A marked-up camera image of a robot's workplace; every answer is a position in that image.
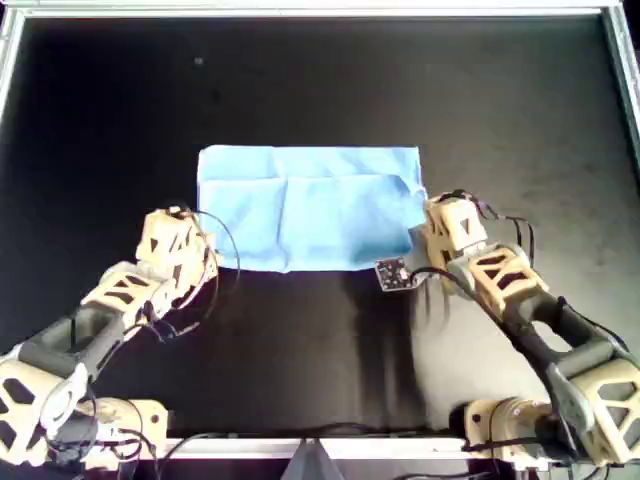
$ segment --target black tabletop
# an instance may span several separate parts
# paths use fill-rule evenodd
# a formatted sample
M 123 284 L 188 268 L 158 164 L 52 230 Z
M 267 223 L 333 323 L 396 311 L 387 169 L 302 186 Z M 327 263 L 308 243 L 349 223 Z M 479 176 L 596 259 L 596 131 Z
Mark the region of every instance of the black tabletop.
M 640 263 L 640 205 L 595 17 L 31 19 L 0 135 L 0 347 L 133 259 L 146 213 L 195 205 L 198 152 L 217 143 L 419 145 L 431 193 L 464 187 L 532 217 L 543 273 L 586 308 L 622 318 L 638 306 L 624 285 Z M 593 251 L 577 250 L 585 238 Z M 584 293 L 591 274 L 596 288 L 613 282 L 604 303 Z M 231 281 L 223 272 L 223 291 Z M 445 354 L 468 365 L 474 347 L 460 342 L 489 327 L 416 342 L 414 300 L 382 295 L 372 271 L 245 272 L 190 337 L 160 346 L 140 333 L 97 392 L 158 399 L 200 431 L 420 425 L 433 395 L 445 391 L 433 407 L 444 418 L 483 394 L 446 394 L 469 372 L 447 374 Z

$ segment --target circuit board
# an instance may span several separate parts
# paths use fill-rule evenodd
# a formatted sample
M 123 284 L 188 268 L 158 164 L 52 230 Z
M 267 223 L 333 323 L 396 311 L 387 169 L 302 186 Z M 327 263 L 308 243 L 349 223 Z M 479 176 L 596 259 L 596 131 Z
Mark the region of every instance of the circuit board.
M 405 264 L 404 258 L 389 258 L 376 262 L 376 275 L 383 292 L 411 290 L 411 270 Z

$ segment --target black cable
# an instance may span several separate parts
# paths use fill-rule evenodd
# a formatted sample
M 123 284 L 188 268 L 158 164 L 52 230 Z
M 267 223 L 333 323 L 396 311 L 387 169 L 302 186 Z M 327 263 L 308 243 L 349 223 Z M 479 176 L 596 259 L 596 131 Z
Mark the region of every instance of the black cable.
M 590 323 L 592 326 L 599 328 L 600 330 L 605 331 L 606 333 L 608 333 L 609 335 L 611 335 L 616 342 L 618 342 L 620 344 L 620 346 L 622 348 L 624 348 L 627 352 L 629 352 L 629 346 L 627 345 L 627 343 L 622 339 L 622 337 L 620 335 L 618 335 L 616 332 L 614 332 L 613 330 L 611 330 L 610 328 L 605 327 L 604 325 L 591 320 L 590 318 L 586 317 L 585 315 L 583 315 L 582 313 L 580 313 L 578 310 L 576 310 L 573 305 L 571 305 L 569 302 L 567 302 L 567 299 L 560 296 L 558 297 L 558 305 L 560 305 L 560 307 L 569 307 L 571 309 L 571 311 L 573 311 L 573 313 L 575 313 L 576 315 L 580 316 L 585 322 Z
M 498 325 L 500 328 L 502 325 L 502 320 L 493 312 L 493 310 L 491 310 L 487 305 L 485 305 L 485 303 L 482 301 L 482 299 L 480 298 L 480 296 L 474 292 L 473 290 L 471 290 L 469 288 L 468 285 L 466 285 L 464 282 L 460 281 L 460 279 L 458 277 L 456 277 L 455 275 L 453 275 L 451 272 L 447 272 L 446 270 L 442 270 L 441 268 L 436 268 L 436 267 L 421 267 L 418 268 L 416 270 L 414 270 L 410 277 L 409 277 L 409 282 L 413 284 L 413 281 L 415 280 L 417 275 L 420 275 L 421 273 L 431 273 L 434 275 L 440 275 L 442 277 L 445 277 L 446 279 L 452 281 L 453 283 L 455 283 L 458 287 L 460 287 L 460 289 L 469 297 L 471 298 L 480 308 L 482 308 L 482 310 L 484 311 L 484 313 L 487 314 L 487 316 L 493 320 L 493 322 Z
M 533 225 L 531 225 L 529 220 L 524 217 L 505 216 L 504 218 L 506 220 L 511 220 L 516 225 L 518 225 L 518 222 L 522 222 L 527 225 L 527 228 L 529 229 L 529 263 L 531 264 L 531 268 L 533 268 L 536 254 L 536 235 L 535 231 L 533 230 Z M 518 235 L 520 235 L 520 227 L 517 226 L 516 229 L 518 230 Z
M 317 427 L 309 427 L 297 430 L 280 430 L 269 432 L 271 437 L 290 437 L 290 438 L 320 438 L 328 436 L 345 436 L 345 430 L 356 430 L 359 437 L 375 438 L 375 437 L 418 437 L 433 433 L 426 426 L 419 425 L 411 429 L 387 429 L 377 428 L 358 422 L 335 422 Z
M 218 262 L 216 260 L 215 251 L 211 248 L 211 246 L 209 245 L 209 242 L 207 242 L 207 235 L 202 230 L 202 227 L 200 226 L 199 219 L 196 218 L 195 213 L 193 212 L 193 210 L 191 210 L 191 208 L 186 203 L 181 202 L 178 205 L 178 208 L 180 210 L 178 212 L 175 212 L 175 213 L 172 212 L 170 208 L 167 208 L 166 209 L 167 215 L 170 215 L 170 216 L 176 217 L 176 218 L 180 218 L 182 220 L 182 219 L 184 219 L 184 214 L 186 213 L 189 217 L 191 217 L 191 220 L 193 220 L 193 224 L 195 225 L 196 230 L 198 231 L 198 236 L 202 238 L 202 240 L 204 241 L 204 243 L 206 245 L 205 251 L 204 251 L 204 260 L 203 260 L 205 262 L 205 265 L 204 265 L 204 267 L 202 269 L 202 275 L 200 275 L 200 280 L 198 282 L 198 285 L 200 285 L 200 286 L 202 285 L 202 283 L 204 281 L 204 277 L 207 274 L 206 262 L 208 261 L 210 254 L 213 255 L 213 261 L 214 261 L 214 263 L 216 265 L 216 282 L 219 282 L 218 276 L 219 276 L 220 272 L 218 271 Z M 181 306 L 179 306 L 178 308 L 176 308 L 173 305 L 171 305 L 170 311 L 182 310 L 184 307 L 186 307 L 186 304 L 184 304 L 184 303 Z M 188 331 L 191 331 L 191 330 L 193 330 L 195 328 L 195 327 L 193 327 L 193 328 L 191 328 L 191 327 L 193 327 L 193 325 L 189 327 Z
M 157 318 L 153 321 L 154 324 L 156 323 L 160 323 L 161 325 L 164 325 L 165 327 L 167 327 L 169 330 L 171 330 L 171 337 L 170 338 L 176 338 L 178 337 L 178 330 L 176 330 L 176 327 L 174 327 L 173 325 L 171 325 L 169 322 L 167 322 L 165 319 L 163 318 Z
M 518 246 L 522 247 L 522 232 L 520 230 L 520 222 L 526 223 L 529 229 L 529 262 L 531 264 L 531 268 L 534 267 L 535 261 L 535 231 L 531 223 L 523 217 L 514 217 L 510 215 L 502 215 L 498 213 L 491 205 L 487 202 L 480 200 L 478 197 L 473 195 L 466 190 L 458 189 L 453 192 L 445 193 L 440 197 L 439 202 L 443 202 L 449 198 L 459 198 L 462 200 L 468 200 L 473 202 L 478 210 L 478 213 L 485 220 L 510 220 L 513 222 L 513 225 L 516 229 L 516 240 L 518 242 Z
M 468 445 L 462 447 L 463 452 L 484 452 L 486 450 L 492 450 L 500 447 L 513 447 L 515 445 L 550 445 L 551 442 L 540 440 L 537 437 L 520 437 L 512 438 L 511 440 L 499 440 L 496 442 L 480 443 L 478 445 Z
M 158 339 L 158 341 L 160 343 L 165 343 L 164 338 L 162 337 L 162 335 L 160 335 L 160 332 L 158 332 L 154 327 L 152 327 L 149 324 L 145 324 L 145 323 L 134 323 L 133 325 L 131 325 L 129 328 L 126 328 L 123 332 L 122 332 L 122 337 L 126 337 L 128 334 L 130 334 L 132 331 L 134 331 L 137 328 L 144 328 L 146 330 L 149 330 L 151 332 L 154 333 L 154 335 L 156 336 L 156 338 Z M 107 363 L 109 363 L 111 361 L 111 359 L 115 356 L 116 353 L 118 353 L 120 351 L 120 349 L 129 342 L 125 342 L 125 341 L 121 341 L 120 343 L 116 344 L 116 346 L 109 352 L 109 354 L 102 360 L 102 364 L 106 365 Z
M 188 443 L 188 442 L 190 442 L 192 440 L 197 440 L 199 438 L 212 438 L 212 437 L 215 437 L 215 436 L 216 436 L 215 434 L 211 434 L 211 433 L 198 433 L 197 435 L 192 435 L 190 437 L 183 438 L 182 440 L 180 440 L 163 457 L 162 464 L 157 469 L 156 479 L 157 480 L 162 480 L 162 476 L 164 475 L 165 468 L 167 468 L 167 464 L 169 463 L 169 460 L 171 460 L 171 457 L 178 450 L 180 450 L 186 443 Z
M 82 462 L 84 457 L 86 457 L 89 454 L 89 452 L 96 445 L 96 442 L 97 442 L 96 436 L 94 436 L 91 440 L 87 440 L 87 438 L 89 438 L 89 436 L 91 435 L 91 429 L 97 422 L 96 415 L 98 414 L 98 405 L 97 405 L 96 395 L 93 389 L 91 388 L 91 384 L 87 384 L 87 394 L 89 396 L 89 399 L 91 400 L 91 406 L 92 406 L 91 423 L 87 427 L 87 430 L 85 431 L 84 435 L 82 436 L 82 440 L 73 441 L 73 442 L 56 442 L 55 440 L 49 440 L 46 432 L 43 434 L 43 437 L 45 439 L 47 446 L 57 454 L 62 454 L 73 447 L 78 447 L 77 462 Z M 80 456 L 81 447 L 83 446 L 86 446 L 88 448 L 85 455 Z
M 94 447 L 104 447 L 104 448 L 112 448 L 112 447 L 126 447 L 128 445 L 140 443 L 139 439 L 129 439 L 129 440 L 83 440 L 83 441 L 73 441 L 73 442 L 64 442 L 64 446 L 74 446 L 74 447 L 86 447 L 87 445 L 93 445 Z
M 195 210 L 195 213 L 199 214 L 199 215 L 206 215 L 212 219 L 214 219 L 216 222 L 218 222 L 222 228 L 224 229 L 224 231 L 227 233 L 227 236 L 229 237 L 229 240 L 231 241 L 231 244 L 233 245 L 233 251 L 235 253 L 235 257 L 236 257 L 236 279 L 233 282 L 233 287 L 231 287 L 230 292 L 233 293 L 235 292 L 235 290 L 238 288 L 238 284 L 240 283 L 240 252 L 238 251 L 238 246 L 236 245 L 236 241 L 233 238 L 233 235 L 231 235 L 231 231 L 229 230 L 229 227 L 227 227 L 225 225 L 225 223 L 220 220 L 219 217 L 215 216 L 212 213 L 209 212 L 205 212 L 204 210 Z
M 482 478 L 490 475 L 491 472 L 479 472 L 479 473 L 407 473 L 400 475 L 394 480 L 421 480 L 421 479 L 436 479 L 436 480 L 473 480 L 475 478 Z
M 133 407 L 133 409 L 136 411 L 136 414 L 138 415 L 138 420 L 140 421 L 140 433 L 144 433 L 144 421 L 142 419 L 142 413 L 140 412 L 140 409 L 136 406 L 135 403 L 133 403 L 131 400 L 125 400 L 125 402 L 127 402 L 129 405 L 131 405 Z M 136 448 L 136 450 L 131 454 L 128 455 L 127 457 L 136 457 L 136 464 L 133 467 L 133 471 L 131 472 L 130 477 L 133 477 L 136 473 L 136 470 L 138 469 L 138 465 L 140 464 L 140 455 L 142 454 L 142 441 L 138 440 L 138 447 Z M 118 466 L 118 480 L 120 480 L 120 474 L 121 474 L 121 469 L 120 466 Z
M 510 401 L 511 398 L 505 398 L 496 404 L 496 406 L 491 410 L 491 415 L 489 415 L 489 443 L 493 443 L 493 418 L 495 416 L 496 411 L 502 405 Z M 496 461 L 496 449 L 495 447 L 491 449 L 491 462 L 493 463 L 493 468 L 496 470 L 496 474 L 500 476 L 500 467 L 498 466 L 498 462 Z
M 149 450 L 149 453 L 151 454 L 151 458 L 153 459 L 153 470 L 154 470 L 155 477 L 156 479 L 159 479 L 160 470 L 159 470 L 158 456 L 156 455 L 155 445 L 151 443 L 151 441 L 149 441 L 149 439 L 144 433 L 138 432 L 137 430 L 131 430 L 128 428 L 119 428 L 118 431 L 124 435 L 134 435 L 138 437 L 142 443 L 145 444 L 145 446 L 147 447 L 147 450 Z
M 207 314 L 204 316 L 204 318 L 208 318 L 210 313 L 213 311 L 213 309 L 215 308 L 217 302 L 218 302 L 218 293 L 220 290 L 220 268 L 218 265 L 218 259 L 216 257 L 216 252 L 214 249 L 211 248 L 211 246 L 209 245 L 209 242 L 207 242 L 207 235 L 204 232 L 204 230 L 202 229 L 202 227 L 200 226 L 200 221 L 198 220 L 198 218 L 196 218 L 195 212 L 193 210 L 191 210 L 191 208 L 189 208 L 186 204 L 183 204 L 182 206 L 180 206 L 181 208 L 181 212 L 186 212 L 188 215 L 191 216 L 193 223 L 196 226 L 196 229 L 198 230 L 198 236 L 202 238 L 202 240 L 205 242 L 206 244 L 206 249 L 205 249 L 205 262 L 208 261 L 208 257 L 209 255 L 212 255 L 213 258 L 213 262 L 216 268 L 216 276 L 214 279 L 215 282 L 215 286 L 214 286 L 214 291 L 213 291 L 213 295 L 211 297 L 211 303 L 209 305 L 209 308 L 207 309 Z M 206 275 L 206 266 L 202 271 L 202 276 L 200 277 L 200 282 L 199 284 L 202 284 L 204 277 Z M 182 309 L 184 308 L 186 305 L 183 305 L 181 307 L 179 307 L 178 309 Z M 195 330 L 196 328 L 198 328 L 201 325 L 201 321 L 200 320 L 196 320 L 195 322 L 193 322 L 191 325 L 188 325 L 187 327 L 183 328 L 182 330 L 180 330 L 179 332 L 177 332 L 176 337 L 180 337 L 182 335 L 186 335 L 189 332 L 192 332 L 193 330 Z
M 593 472 L 591 472 L 589 475 L 584 477 L 583 480 L 594 480 L 594 478 L 596 478 L 598 475 L 600 475 L 600 472 L 602 472 L 602 469 L 600 467 L 596 467 L 593 470 Z

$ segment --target folded cloth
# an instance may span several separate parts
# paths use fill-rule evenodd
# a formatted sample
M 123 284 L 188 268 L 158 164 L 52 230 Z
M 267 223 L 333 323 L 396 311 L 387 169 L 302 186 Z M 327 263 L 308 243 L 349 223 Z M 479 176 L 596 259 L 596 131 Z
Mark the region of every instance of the folded cloth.
M 417 148 L 242 147 L 200 152 L 198 209 L 246 270 L 362 270 L 411 249 L 425 221 Z M 220 224 L 221 266 L 235 268 Z

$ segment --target aluminum frame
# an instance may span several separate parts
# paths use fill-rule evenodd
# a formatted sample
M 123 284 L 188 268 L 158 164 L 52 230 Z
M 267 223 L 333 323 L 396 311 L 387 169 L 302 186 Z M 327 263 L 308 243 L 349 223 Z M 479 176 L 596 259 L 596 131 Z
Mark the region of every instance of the aluminum frame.
M 257 0 L 7 0 L 0 28 L 0 122 L 24 24 L 29 18 L 163 17 L 456 17 L 602 15 L 640 170 L 640 74 L 620 0 L 284 0 L 265 6 Z M 174 458 L 289 459 L 301 439 L 198 439 Z M 333 459 L 472 458 L 460 438 L 325 438 Z M 168 439 L 166 450 L 180 442 Z

